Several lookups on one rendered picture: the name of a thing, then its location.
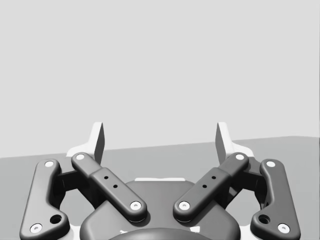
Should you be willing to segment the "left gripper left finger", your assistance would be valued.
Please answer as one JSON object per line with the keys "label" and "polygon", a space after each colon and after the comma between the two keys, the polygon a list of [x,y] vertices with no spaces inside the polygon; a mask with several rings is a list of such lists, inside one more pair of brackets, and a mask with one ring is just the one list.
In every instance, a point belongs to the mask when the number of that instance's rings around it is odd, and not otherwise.
{"label": "left gripper left finger", "polygon": [[60,210],[67,191],[78,189],[94,208],[108,201],[127,221],[148,216],[146,202],[110,169],[101,166],[105,148],[102,122],[95,122],[86,143],[72,147],[62,160],[44,159],[34,169],[19,230],[20,240],[60,240],[72,230]]}

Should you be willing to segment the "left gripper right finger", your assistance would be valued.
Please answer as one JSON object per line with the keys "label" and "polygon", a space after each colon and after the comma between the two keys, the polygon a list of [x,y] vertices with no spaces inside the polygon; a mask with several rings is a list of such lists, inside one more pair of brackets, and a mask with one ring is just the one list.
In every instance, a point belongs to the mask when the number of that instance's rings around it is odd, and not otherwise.
{"label": "left gripper right finger", "polygon": [[261,240],[300,240],[301,229],[284,164],[256,160],[253,151],[231,140],[228,126],[218,122],[215,147],[219,166],[209,170],[173,205],[173,217],[188,223],[216,201],[226,208],[243,190],[254,192],[260,210],[250,221],[251,234]]}

